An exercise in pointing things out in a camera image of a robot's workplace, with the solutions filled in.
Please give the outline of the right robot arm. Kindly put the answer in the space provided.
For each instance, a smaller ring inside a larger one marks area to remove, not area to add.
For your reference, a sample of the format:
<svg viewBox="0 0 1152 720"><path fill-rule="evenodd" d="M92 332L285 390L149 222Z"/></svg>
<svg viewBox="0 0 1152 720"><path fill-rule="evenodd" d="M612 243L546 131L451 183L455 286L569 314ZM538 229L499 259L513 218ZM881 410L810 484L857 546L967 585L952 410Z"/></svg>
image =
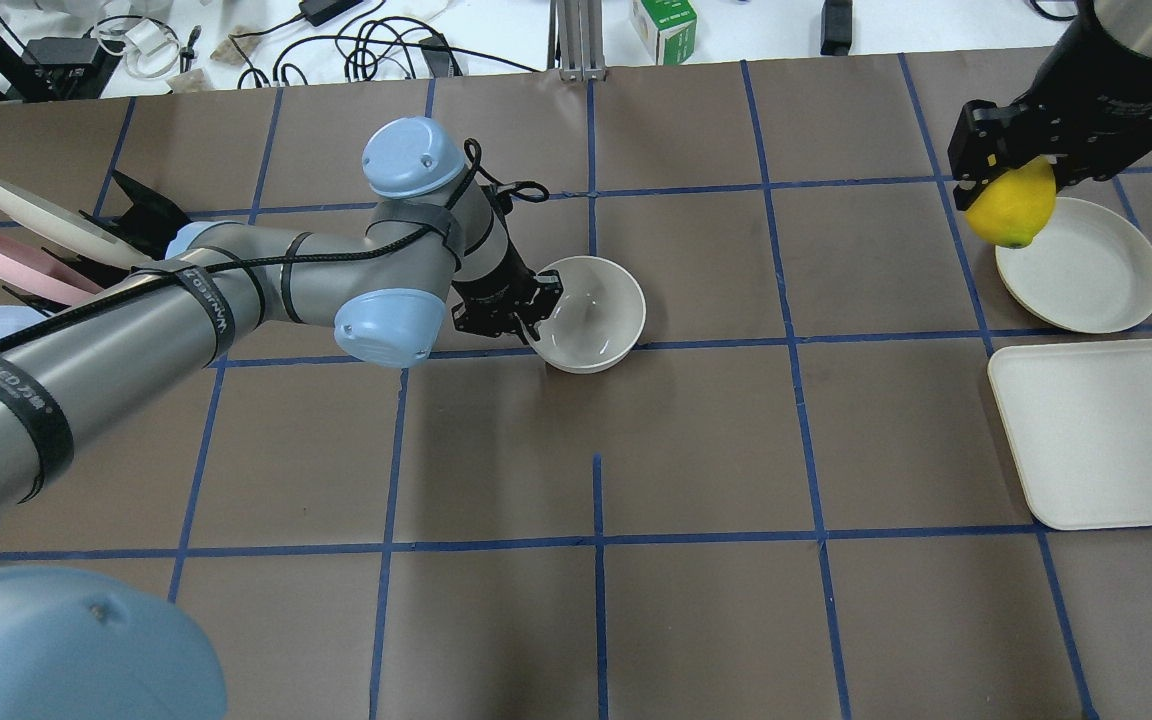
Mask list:
<svg viewBox="0 0 1152 720"><path fill-rule="evenodd" d="M1015 100L960 111L948 164L965 211L1002 174L1055 159L1059 188L1108 181L1152 151L1152 1L1079 1Z"/></svg>

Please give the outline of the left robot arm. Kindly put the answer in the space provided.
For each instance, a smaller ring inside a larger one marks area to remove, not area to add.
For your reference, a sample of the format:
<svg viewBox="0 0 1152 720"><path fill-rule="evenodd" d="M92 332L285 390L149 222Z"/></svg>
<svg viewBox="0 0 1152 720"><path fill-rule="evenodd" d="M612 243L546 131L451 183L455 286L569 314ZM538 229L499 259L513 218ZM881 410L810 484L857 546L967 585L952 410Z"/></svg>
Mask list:
<svg viewBox="0 0 1152 720"><path fill-rule="evenodd" d="M323 325L349 356L411 367L442 328L521 341L556 309L558 272L532 272L509 237L506 183L429 118L370 138L379 196L361 237L195 222L126 281L0 338L0 511L40 495L84 446L264 323ZM174 602L106 575L0 561L0 719L221 719L214 647Z"/></svg>

